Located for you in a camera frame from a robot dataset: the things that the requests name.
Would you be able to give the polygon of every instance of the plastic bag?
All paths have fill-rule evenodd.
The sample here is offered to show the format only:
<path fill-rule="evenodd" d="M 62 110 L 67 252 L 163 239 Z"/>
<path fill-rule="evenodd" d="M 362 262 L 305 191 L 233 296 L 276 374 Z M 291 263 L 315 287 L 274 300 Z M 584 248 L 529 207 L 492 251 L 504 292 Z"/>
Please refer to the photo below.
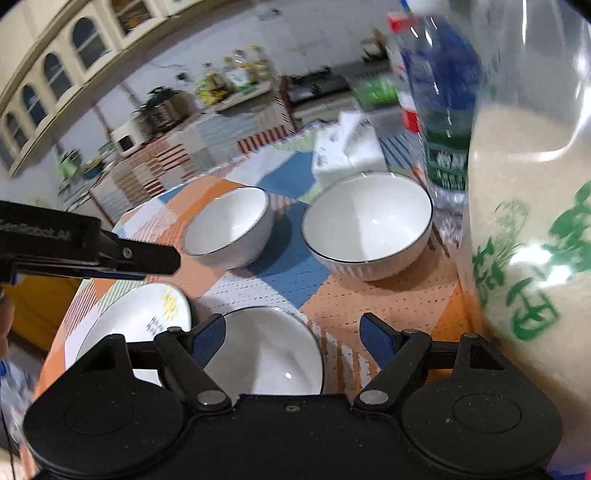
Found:
<path fill-rule="evenodd" d="M 16 445 L 22 438 L 22 420 L 33 402 L 33 394 L 38 378 L 21 370 L 6 359 L 0 365 L 0 403 L 4 412 L 8 433 Z"/>
<path fill-rule="evenodd" d="M 472 21 L 486 81 L 460 276 L 488 335 L 561 411 L 550 468 L 579 473 L 591 467 L 591 30 L 563 0 L 479 0 Z"/>

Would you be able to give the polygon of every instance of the tissue box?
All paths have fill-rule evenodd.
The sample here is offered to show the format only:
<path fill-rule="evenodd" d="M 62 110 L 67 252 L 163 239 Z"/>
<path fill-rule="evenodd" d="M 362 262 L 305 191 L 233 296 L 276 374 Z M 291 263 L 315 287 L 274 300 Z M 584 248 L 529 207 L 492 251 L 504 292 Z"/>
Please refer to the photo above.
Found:
<path fill-rule="evenodd" d="M 322 189 L 356 173 L 388 171 L 374 128 L 360 112 L 341 112 L 339 123 L 316 135 L 312 175 Z"/>

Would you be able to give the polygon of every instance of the hand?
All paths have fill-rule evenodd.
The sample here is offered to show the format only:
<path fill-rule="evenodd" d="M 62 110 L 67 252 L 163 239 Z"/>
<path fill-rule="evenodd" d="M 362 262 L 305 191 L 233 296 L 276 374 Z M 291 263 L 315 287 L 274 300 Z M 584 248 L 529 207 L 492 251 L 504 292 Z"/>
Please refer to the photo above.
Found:
<path fill-rule="evenodd" d="M 3 358 L 8 353 L 8 332 L 12 326 L 12 320 L 14 318 L 14 305 L 12 300 L 2 295 L 0 287 L 0 358 Z"/>

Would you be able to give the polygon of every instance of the bowl rim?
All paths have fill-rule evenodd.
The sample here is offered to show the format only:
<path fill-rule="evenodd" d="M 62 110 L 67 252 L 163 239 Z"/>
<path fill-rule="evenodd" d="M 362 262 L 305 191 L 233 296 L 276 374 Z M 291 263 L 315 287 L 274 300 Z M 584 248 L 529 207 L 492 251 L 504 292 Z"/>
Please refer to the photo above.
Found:
<path fill-rule="evenodd" d="M 248 307 L 240 307 L 239 309 L 231 310 L 226 313 L 221 313 L 220 315 L 222 315 L 223 317 L 226 317 L 226 315 L 230 315 L 231 313 L 236 313 L 236 312 L 241 312 L 242 310 L 251 310 L 251 309 L 267 309 L 267 310 L 274 310 L 275 312 L 285 313 L 285 314 L 289 315 L 293 320 L 295 320 L 295 323 L 298 325 L 297 328 L 303 328 L 306 332 L 308 332 L 308 335 L 312 338 L 312 340 L 314 341 L 314 344 L 316 345 L 316 351 L 318 352 L 318 356 L 320 357 L 320 364 L 322 365 L 322 380 L 320 382 L 320 394 L 322 394 L 324 392 L 324 382 L 326 380 L 326 365 L 325 365 L 324 357 L 322 355 L 322 349 L 320 348 L 319 342 L 316 339 L 314 332 L 312 332 L 312 330 L 310 328 L 308 328 L 308 326 L 305 325 L 293 312 L 290 312 L 289 310 L 286 310 L 282 307 L 277 307 L 275 305 L 249 305 Z"/>
<path fill-rule="evenodd" d="M 262 212 L 260 213 L 260 215 L 256 218 L 256 220 L 252 223 L 252 225 L 246 230 L 246 232 L 244 232 L 238 238 L 235 238 L 234 240 L 232 240 L 230 243 L 228 243 L 228 244 L 226 244 L 226 245 L 224 245 L 222 247 L 216 248 L 214 250 L 211 250 L 209 252 L 204 252 L 204 253 L 201 253 L 201 254 L 192 254 L 191 252 L 189 252 L 189 250 L 187 249 L 187 231 L 189 230 L 189 228 L 191 227 L 191 225 L 193 224 L 193 222 L 213 202 L 215 202 L 216 200 L 220 200 L 220 199 L 224 198 L 225 196 L 230 195 L 231 193 L 236 192 L 237 190 L 260 190 L 261 192 L 263 192 L 263 194 L 265 195 L 265 207 L 262 209 Z M 267 191 L 265 191 L 264 189 L 262 189 L 260 187 L 249 187 L 248 185 L 244 185 L 243 187 L 237 187 L 235 189 L 228 190 L 227 192 L 222 193 L 221 195 L 215 197 L 211 202 L 209 202 L 206 206 L 204 206 L 201 210 L 199 210 L 197 212 L 197 214 L 193 218 L 191 218 L 190 222 L 187 224 L 187 226 L 185 227 L 184 232 L 183 232 L 183 246 L 181 247 L 181 249 L 183 250 L 184 253 L 186 253 L 187 255 L 189 255 L 191 257 L 203 257 L 204 255 L 210 255 L 212 253 L 219 252 L 220 250 L 223 250 L 224 248 L 226 248 L 226 247 L 228 247 L 228 246 L 230 246 L 232 244 L 235 244 L 241 238 L 243 238 L 244 236 L 246 236 L 254 227 L 257 226 L 257 224 L 260 223 L 260 221 L 262 220 L 262 218 L 269 211 L 269 208 L 270 207 L 271 207 L 271 199 L 269 197 L 269 194 L 267 193 Z"/>
<path fill-rule="evenodd" d="M 327 192 L 331 191 L 334 187 L 336 187 L 340 183 L 344 183 L 347 180 L 355 179 L 357 177 L 394 177 L 394 178 L 397 178 L 397 179 L 408 180 L 409 182 L 414 183 L 416 186 L 418 186 L 421 190 L 423 190 L 425 192 L 425 195 L 427 195 L 427 198 L 429 199 L 429 205 L 431 207 L 431 212 L 429 214 L 429 221 L 427 222 L 427 226 L 425 227 L 425 229 L 421 232 L 421 234 L 412 243 L 410 243 L 409 245 L 407 245 L 403 249 L 400 249 L 400 250 L 398 250 L 396 252 L 393 252 L 391 254 L 385 255 L 383 257 L 375 258 L 375 259 L 372 259 L 372 260 L 362 260 L 362 261 L 339 260 L 337 258 L 332 258 L 332 257 L 329 257 L 327 255 L 321 254 L 319 251 L 317 251 L 314 248 L 312 248 L 312 246 L 310 245 L 309 241 L 307 240 L 307 238 L 306 238 L 306 236 L 304 234 L 304 224 L 306 222 L 306 216 L 308 215 L 308 211 L 314 206 L 314 204 L 318 200 L 320 200 L 321 197 L 323 197 Z M 431 199 L 431 196 L 429 195 L 429 192 L 417 180 L 414 180 L 411 177 L 407 177 L 404 174 L 394 173 L 394 172 L 391 172 L 391 171 L 387 171 L 387 172 L 386 171 L 367 171 L 367 172 L 361 172 L 361 173 L 356 173 L 354 175 L 350 175 L 349 177 L 345 177 L 344 179 L 340 179 L 340 180 L 332 183 L 331 185 L 329 185 L 328 187 L 326 187 L 321 193 L 319 193 L 316 197 L 314 197 L 314 199 L 306 207 L 306 209 L 304 211 L 304 215 L 301 218 L 300 234 L 301 234 L 302 238 L 304 239 L 304 243 L 306 244 L 306 246 L 308 247 L 308 249 L 310 249 L 310 251 L 312 253 L 318 255 L 319 257 L 325 258 L 327 260 L 331 260 L 333 262 L 337 262 L 337 263 L 341 263 L 341 264 L 347 264 L 347 265 L 368 265 L 368 264 L 380 262 L 380 261 L 385 260 L 387 258 L 391 258 L 394 255 L 398 255 L 398 254 L 404 252 L 405 250 L 408 250 L 409 248 L 413 247 L 421 238 L 423 238 L 423 236 L 425 235 L 425 233 L 428 232 L 431 229 L 431 226 L 433 224 L 433 211 L 434 211 L 434 209 L 433 209 L 433 200 Z"/>

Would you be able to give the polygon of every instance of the wall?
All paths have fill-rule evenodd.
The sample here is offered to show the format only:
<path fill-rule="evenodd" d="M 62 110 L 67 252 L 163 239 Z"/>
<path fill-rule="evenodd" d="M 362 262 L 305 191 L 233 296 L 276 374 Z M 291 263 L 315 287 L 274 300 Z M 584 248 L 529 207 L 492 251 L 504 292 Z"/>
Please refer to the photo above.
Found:
<path fill-rule="evenodd" d="M 363 53 L 360 41 L 371 36 L 372 28 L 387 32 L 386 13 L 397 4 L 397 0 L 238 0 L 201 21 L 192 21 L 130 60 L 79 102 L 68 118 L 60 119 L 59 133 L 40 149 L 37 158 L 27 162 L 19 176 L 12 180 L 0 177 L 0 197 L 58 206 L 60 179 L 53 143 L 59 141 L 66 151 L 77 148 L 90 161 L 106 141 L 96 108 L 112 129 L 125 123 L 135 110 L 121 82 L 140 101 L 159 85 L 191 90 L 203 73 L 203 63 L 210 61 L 221 68 L 223 56 L 251 44 L 261 45 L 275 68 L 288 74 L 359 60 Z M 281 15 L 261 21 L 259 15 L 272 8 Z M 193 79 L 190 85 L 176 80 L 182 70 Z"/>

